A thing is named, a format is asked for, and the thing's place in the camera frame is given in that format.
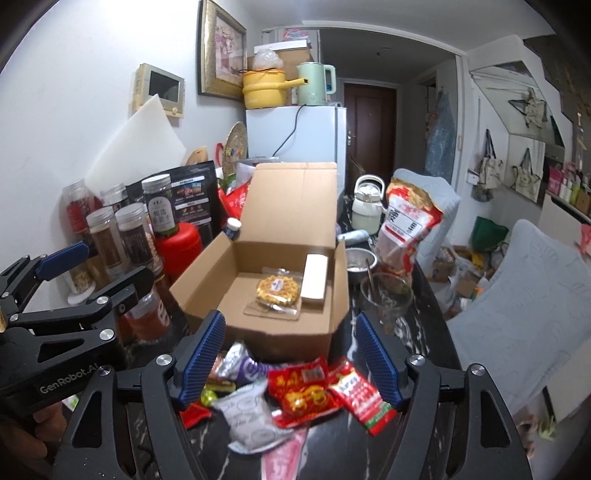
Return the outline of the person's left hand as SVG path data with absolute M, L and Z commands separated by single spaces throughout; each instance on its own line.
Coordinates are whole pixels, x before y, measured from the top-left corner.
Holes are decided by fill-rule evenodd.
M 55 451 L 67 428 L 62 402 L 23 418 L 1 414 L 1 463 L 41 469 L 54 463 Z

